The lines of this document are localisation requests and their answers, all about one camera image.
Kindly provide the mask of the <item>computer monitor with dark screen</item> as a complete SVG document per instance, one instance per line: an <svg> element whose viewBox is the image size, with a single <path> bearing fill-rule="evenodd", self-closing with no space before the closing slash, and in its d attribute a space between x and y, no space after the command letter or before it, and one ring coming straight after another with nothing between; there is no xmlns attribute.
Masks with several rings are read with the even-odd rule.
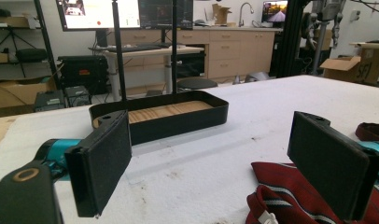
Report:
<svg viewBox="0 0 379 224"><path fill-rule="evenodd" d="M176 28L193 27L193 0L138 0L140 26L144 29L171 29L176 2Z"/></svg>

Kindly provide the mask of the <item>black hard case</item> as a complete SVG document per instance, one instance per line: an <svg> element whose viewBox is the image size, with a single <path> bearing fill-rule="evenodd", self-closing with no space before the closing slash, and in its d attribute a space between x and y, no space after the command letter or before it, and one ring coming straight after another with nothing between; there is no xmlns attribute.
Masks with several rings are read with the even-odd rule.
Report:
<svg viewBox="0 0 379 224"><path fill-rule="evenodd" d="M63 87L85 87L90 95L107 92L108 64L104 56L60 56L60 82Z"/></svg>

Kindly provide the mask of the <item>grey robot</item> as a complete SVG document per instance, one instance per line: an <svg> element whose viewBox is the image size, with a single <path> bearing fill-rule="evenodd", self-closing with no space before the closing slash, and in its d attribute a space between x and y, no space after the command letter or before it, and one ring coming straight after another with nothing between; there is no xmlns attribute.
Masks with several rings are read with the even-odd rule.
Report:
<svg viewBox="0 0 379 224"><path fill-rule="evenodd" d="M317 68L321 55L321 49L327 30L327 25L333 21L332 41L333 47L338 46L340 23L343 19L343 9L346 0L313 0L312 10L309 15L307 27L307 42L316 51L312 75L317 76Z"/></svg>

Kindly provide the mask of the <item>small monitor with sunset picture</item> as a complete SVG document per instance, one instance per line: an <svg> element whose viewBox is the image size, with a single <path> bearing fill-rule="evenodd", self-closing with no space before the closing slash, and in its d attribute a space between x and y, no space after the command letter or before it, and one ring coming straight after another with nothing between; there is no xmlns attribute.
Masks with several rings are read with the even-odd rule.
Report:
<svg viewBox="0 0 379 224"><path fill-rule="evenodd" d="M264 1L262 5L262 22L283 22L286 19L287 1Z"/></svg>

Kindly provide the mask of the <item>black keyboard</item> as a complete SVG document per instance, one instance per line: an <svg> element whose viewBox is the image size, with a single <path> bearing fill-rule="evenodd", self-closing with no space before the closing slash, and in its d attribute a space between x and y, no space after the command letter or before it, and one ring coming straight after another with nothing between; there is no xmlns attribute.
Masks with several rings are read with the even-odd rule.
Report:
<svg viewBox="0 0 379 224"><path fill-rule="evenodd" d="M154 49L161 49L161 47L157 45L124 45L120 47L121 52L135 52L135 51L143 51L143 50L154 50ZM117 52L118 47L112 46L112 47L107 47L105 50L109 52Z"/></svg>

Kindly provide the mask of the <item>black metal shelf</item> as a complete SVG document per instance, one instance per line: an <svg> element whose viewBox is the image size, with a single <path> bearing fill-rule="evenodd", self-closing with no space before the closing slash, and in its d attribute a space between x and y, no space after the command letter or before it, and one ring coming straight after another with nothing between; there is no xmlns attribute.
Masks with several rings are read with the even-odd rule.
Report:
<svg viewBox="0 0 379 224"><path fill-rule="evenodd" d="M0 9L9 16L0 18L0 80L53 77L58 72L40 0L0 0ZM21 62L22 49L43 49L47 57L39 62Z"/></svg>

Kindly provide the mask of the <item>dark red striped tie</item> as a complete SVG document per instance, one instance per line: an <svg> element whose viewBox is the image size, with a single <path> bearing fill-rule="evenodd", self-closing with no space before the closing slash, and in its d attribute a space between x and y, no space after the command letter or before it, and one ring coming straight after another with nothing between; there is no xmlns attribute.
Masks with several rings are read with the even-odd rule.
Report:
<svg viewBox="0 0 379 224"><path fill-rule="evenodd" d="M246 224L344 224L294 165L254 162L252 168L259 185L247 196ZM379 224L379 186L355 224Z"/></svg>

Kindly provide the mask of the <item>white desk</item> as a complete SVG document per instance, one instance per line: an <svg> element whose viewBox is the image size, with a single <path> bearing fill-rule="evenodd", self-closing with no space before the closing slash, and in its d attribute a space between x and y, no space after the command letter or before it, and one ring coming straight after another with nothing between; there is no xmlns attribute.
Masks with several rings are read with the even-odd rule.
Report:
<svg viewBox="0 0 379 224"><path fill-rule="evenodd" d="M191 54L199 53L203 51L204 48L195 48L195 47L183 47L177 49L176 56L181 54ZM109 52L105 48L96 48L95 51L101 52L107 60L108 64L108 78L111 83L112 96L115 102L121 100L121 92L119 86L119 66L117 61L117 53ZM154 50L143 50L135 52L122 52L123 60L125 58L134 59L134 58L146 58L146 57L159 57L162 56L164 59L164 75L165 75L165 85L166 92L172 93L172 66L171 66L171 56L172 56L172 47L168 49L154 49Z"/></svg>

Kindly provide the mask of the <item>metal faucet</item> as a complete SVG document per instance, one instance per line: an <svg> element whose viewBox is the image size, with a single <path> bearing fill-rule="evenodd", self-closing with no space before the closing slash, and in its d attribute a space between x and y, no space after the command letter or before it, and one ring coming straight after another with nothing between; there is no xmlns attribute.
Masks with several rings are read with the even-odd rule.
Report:
<svg viewBox="0 0 379 224"><path fill-rule="evenodd" d="M248 6L249 7L249 12L250 14L254 14L254 8L252 7L252 5L248 2L244 2L241 6L240 6L240 11L239 11L239 22L238 22L238 26L239 27L243 27L245 25L245 21L244 21L244 7L245 6Z"/></svg>

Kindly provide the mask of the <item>black tray with wooden bottom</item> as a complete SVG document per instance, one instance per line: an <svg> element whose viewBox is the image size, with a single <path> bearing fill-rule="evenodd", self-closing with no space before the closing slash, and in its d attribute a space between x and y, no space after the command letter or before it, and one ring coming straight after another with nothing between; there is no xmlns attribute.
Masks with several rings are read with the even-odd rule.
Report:
<svg viewBox="0 0 379 224"><path fill-rule="evenodd" d="M90 107L92 126L119 110L129 112L133 145L224 124L229 103L206 91L185 91Z"/></svg>

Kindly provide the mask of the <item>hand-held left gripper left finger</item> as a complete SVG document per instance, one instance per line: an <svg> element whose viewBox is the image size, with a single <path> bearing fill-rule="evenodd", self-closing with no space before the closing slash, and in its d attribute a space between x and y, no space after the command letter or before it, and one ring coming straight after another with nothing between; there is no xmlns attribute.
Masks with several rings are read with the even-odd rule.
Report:
<svg viewBox="0 0 379 224"><path fill-rule="evenodd" d="M103 116L101 124L64 156L77 214L100 216L132 158L128 112Z"/></svg>

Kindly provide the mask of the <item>thin black stand pole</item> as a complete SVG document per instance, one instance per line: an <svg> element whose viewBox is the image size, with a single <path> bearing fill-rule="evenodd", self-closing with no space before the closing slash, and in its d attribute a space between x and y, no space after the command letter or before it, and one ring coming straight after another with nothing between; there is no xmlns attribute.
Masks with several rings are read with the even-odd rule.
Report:
<svg viewBox="0 0 379 224"><path fill-rule="evenodd" d="M126 96L126 86L125 86L125 79L124 79L123 56L122 56L122 50L121 50L118 0L112 0L112 10L113 10L115 41L116 41L116 53L117 53L117 61L118 61L118 66L119 66L119 86L120 86L120 92L121 92L121 101L123 103L126 103L127 96Z"/></svg>
<svg viewBox="0 0 379 224"><path fill-rule="evenodd" d="M172 66L172 94L176 94L176 0L172 0L172 56L171 56L171 66Z"/></svg>

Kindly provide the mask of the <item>flat cardboard box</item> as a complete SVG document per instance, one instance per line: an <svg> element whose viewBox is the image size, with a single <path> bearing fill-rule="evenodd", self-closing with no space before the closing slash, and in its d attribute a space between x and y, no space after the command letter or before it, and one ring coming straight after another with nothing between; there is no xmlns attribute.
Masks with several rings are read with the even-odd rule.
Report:
<svg viewBox="0 0 379 224"><path fill-rule="evenodd" d="M0 80L0 108L33 105L39 92L55 89L53 77Z"/></svg>

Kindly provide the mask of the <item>black metal frame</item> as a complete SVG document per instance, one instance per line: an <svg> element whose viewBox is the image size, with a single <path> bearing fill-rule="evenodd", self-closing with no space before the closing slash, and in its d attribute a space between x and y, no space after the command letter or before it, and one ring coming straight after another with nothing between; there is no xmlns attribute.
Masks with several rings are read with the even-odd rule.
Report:
<svg viewBox="0 0 379 224"><path fill-rule="evenodd" d="M279 45L279 66L277 77L293 76L293 67L299 48L302 14L309 0L288 0L282 42Z"/></svg>

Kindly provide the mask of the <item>computer monitor with white screen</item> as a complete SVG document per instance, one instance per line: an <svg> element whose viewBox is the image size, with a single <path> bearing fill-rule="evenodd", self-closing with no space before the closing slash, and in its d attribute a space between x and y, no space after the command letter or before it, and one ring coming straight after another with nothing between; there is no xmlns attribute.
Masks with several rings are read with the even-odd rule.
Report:
<svg viewBox="0 0 379 224"><path fill-rule="evenodd" d="M138 0L55 0L64 31L90 31L114 27L113 3L119 27L139 28Z"/></svg>

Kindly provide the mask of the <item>small open cardboard box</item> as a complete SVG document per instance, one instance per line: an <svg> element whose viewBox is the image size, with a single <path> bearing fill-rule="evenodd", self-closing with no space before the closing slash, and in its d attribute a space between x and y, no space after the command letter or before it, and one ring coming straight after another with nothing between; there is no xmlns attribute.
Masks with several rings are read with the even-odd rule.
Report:
<svg viewBox="0 0 379 224"><path fill-rule="evenodd" d="M230 8L220 6L219 4L213 4L212 9L215 24L226 24L228 20L228 14L230 13Z"/></svg>

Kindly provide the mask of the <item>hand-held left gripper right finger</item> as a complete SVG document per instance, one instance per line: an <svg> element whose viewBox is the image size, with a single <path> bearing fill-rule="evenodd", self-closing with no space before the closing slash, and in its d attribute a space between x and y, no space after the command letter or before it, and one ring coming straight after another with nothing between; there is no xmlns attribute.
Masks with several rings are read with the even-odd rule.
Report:
<svg viewBox="0 0 379 224"><path fill-rule="evenodd" d="M339 219L364 218L379 172L379 151L339 133L327 119L296 111L288 156Z"/></svg>

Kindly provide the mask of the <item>large open cardboard box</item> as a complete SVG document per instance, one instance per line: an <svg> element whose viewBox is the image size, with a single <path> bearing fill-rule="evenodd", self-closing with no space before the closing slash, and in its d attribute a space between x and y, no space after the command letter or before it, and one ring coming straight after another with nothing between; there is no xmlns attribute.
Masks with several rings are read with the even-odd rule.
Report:
<svg viewBox="0 0 379 224"><path fill-rule="evenodd" d="M325 78L376 84L379 78L379 49L361 49L358 56L327 59L320 67L324 69Z"/></svg>

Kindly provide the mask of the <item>black round stool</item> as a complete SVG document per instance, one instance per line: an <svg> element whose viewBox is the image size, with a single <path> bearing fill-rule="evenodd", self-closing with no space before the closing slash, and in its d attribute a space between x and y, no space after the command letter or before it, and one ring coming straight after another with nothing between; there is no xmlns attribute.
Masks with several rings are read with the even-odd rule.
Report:
<svg viewBox="0 0 379 224"><path fill-rule="evenodd" d="M216 81L207 78L185 78L177 82L177 87L180 90L201 90L217 86Z"/></svg>

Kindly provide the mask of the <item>bench power supply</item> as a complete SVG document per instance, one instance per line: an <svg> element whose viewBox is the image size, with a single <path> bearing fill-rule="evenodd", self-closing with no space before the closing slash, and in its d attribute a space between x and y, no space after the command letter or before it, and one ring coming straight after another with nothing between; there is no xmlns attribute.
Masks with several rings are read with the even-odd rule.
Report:
<svg viewBox="0 0 379 224"><path fill-rule="evenodd" d="M91 96L84 86L68 87L65 89L67 101L70 107L89 105Z"/></svg>
<svg viewBox="0 0 379 224"><path fill-rule="evenodd" d="M65 108L63 92L57 91L41 91L36 95L35 112L50 111Z"/></svg>

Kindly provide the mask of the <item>white foam mat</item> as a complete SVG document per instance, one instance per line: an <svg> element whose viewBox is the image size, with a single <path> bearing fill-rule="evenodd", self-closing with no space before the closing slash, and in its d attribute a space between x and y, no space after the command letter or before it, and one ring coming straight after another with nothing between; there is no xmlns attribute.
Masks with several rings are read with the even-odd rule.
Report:
<svg viewBox="0 0 379 224"><path fill-rule="evenodd" d="M379 123L379 88L296 76L206 92L229 103L227 121L132 144L128 167L95 217L77 214L64 156L99 126L90 106L17 117L0 143L0 224L246 224L247 196L259 185L252 164L297 168L288 156L296 111L375 149L355 132Z"/></svg>

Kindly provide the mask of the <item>light wooden cabinet row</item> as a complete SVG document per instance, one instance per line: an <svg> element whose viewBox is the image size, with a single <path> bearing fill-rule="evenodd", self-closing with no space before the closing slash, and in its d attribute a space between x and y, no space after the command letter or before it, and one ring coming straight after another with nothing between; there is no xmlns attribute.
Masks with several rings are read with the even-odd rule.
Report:
<svg viewBox="0 0 379 224"><path fill-rule="evenodd" d="M268 72L273 54L274 29L212 27L180 30L176 41L184 47L204 48L204 75L223 80L236 75ZM164 59L124 59L126 80L132 85L164 80Z"/></svg>

